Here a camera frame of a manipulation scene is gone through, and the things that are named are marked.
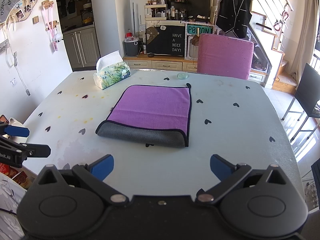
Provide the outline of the black chalkboard cart sign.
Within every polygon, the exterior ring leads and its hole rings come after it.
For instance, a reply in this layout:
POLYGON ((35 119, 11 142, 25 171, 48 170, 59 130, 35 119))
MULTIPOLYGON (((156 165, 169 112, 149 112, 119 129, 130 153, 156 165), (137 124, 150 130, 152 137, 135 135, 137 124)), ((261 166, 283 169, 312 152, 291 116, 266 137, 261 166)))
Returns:
POLYGON ((185 28, 161 25, 146 29, 146 53, 184 57, 185 28))

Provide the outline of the floral tissue box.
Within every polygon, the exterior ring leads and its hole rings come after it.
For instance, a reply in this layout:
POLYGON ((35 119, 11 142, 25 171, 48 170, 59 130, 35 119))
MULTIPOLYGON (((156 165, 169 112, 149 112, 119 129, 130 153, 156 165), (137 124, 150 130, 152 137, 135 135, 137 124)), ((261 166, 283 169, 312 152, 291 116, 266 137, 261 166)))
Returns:
POLYGON ((101 57, 93 74, 94 83, 101 90, 106 89, 131 76, 131 71, 119 53, 114 51, 101 57))

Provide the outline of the purple grey microfibre towel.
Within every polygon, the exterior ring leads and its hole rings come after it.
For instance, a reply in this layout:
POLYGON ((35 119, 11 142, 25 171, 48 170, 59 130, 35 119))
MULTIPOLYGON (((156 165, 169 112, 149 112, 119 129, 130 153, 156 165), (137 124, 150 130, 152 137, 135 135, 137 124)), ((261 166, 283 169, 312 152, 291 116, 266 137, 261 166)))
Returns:
POLYGON ((144 145, 189 145, 191 84, 182 87, 131 85, 95 133, 144 145))

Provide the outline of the white shelf rack with bottles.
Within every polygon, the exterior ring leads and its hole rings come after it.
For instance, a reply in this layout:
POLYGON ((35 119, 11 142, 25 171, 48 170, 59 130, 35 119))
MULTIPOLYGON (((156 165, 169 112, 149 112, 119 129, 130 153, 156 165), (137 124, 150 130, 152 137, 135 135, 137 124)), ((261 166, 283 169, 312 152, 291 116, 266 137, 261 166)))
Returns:
POLYGON ((144 5, 144 15, 146 21, 167 20, 166 4, 147 4, 144 5))

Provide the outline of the wooden low drawer cabinet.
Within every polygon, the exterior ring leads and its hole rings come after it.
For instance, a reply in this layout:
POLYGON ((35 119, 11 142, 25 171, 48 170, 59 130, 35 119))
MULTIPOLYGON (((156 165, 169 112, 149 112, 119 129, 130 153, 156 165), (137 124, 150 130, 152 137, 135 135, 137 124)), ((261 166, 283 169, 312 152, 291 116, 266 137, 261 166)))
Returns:
POLYGON ((197 61, 185 60, 179 56, 154 56, 147 54, 138 56, 125 56, 123 60, 133 69, 159 69, 183 72, 197 72, 197 61))

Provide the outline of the grey kitchen cabinet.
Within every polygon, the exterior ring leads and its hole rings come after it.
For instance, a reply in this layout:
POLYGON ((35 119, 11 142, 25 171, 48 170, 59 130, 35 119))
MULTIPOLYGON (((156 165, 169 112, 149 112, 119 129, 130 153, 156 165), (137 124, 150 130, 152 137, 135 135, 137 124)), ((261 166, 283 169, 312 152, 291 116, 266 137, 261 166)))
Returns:
POLYGON ((94 25, 63 33, 63 41, 72 69, 96 66, 100 50, 94 25))

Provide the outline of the teal poton licence plate sign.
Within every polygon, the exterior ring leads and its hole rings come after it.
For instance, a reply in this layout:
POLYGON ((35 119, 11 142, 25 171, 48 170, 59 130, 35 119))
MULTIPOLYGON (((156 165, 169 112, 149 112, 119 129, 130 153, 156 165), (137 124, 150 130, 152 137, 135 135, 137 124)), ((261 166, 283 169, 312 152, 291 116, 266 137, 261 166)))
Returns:
POLYGON ((212 32, 213 29, 211 26, 194 24, 187 25, 187 33, 190 35, 211 34, 212 32))

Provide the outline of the black metal side chair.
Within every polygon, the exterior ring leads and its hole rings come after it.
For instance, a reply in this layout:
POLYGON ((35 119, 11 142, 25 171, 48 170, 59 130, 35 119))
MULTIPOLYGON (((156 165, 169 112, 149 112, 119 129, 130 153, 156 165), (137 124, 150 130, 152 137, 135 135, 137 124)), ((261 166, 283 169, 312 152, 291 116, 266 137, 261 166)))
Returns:
POLYGON ((309 139, 317 130, 317 128, 319 128, 319 73, 308 63, 305 64, 303 74, 297 86, 296 92, 281 120, 284 121, 289 113, 298 113, 300 114, 300 118, 304 113, 306 114, 303 123, 296 131, 296 133, 292 136, 290 142, 293 142, 300 132, 309 132, 309 135, 307 137, 307 139, 309 139), (291 110, 291 107, 296 100, 302 107, 302 112, 291 110), (309 118, 317 119, 317 125, 313 129, 303 129, 303 126, 309 118))

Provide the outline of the pink upholstered chair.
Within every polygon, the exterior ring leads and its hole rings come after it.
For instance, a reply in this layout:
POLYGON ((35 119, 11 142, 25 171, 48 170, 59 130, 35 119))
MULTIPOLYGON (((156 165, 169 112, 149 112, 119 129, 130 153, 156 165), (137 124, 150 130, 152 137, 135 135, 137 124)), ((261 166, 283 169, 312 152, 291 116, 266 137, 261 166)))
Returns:
POLYGON ((248 80, 254 44, 238 38, 201 34, 197 72, 248 80))

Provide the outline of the black jacket white trim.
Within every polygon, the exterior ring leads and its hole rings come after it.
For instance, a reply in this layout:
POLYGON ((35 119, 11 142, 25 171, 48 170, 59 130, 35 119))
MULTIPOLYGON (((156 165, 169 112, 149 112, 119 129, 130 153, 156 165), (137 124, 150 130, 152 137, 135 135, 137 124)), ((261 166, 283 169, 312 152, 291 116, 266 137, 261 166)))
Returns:
POLYGON ((252 17, 252 0, 221 0, 216 26, 237 38, 245 38, 252 17))

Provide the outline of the grey bin with red lid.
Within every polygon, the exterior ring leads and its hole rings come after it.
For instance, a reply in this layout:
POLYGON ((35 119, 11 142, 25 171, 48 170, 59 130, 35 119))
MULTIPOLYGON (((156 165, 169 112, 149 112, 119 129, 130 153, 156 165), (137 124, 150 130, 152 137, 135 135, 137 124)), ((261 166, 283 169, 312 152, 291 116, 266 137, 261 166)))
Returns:
POLYGON ((131 32, 125 34, 124 50, 126 56, 137 56, 139 54, 139 38, 131 32))

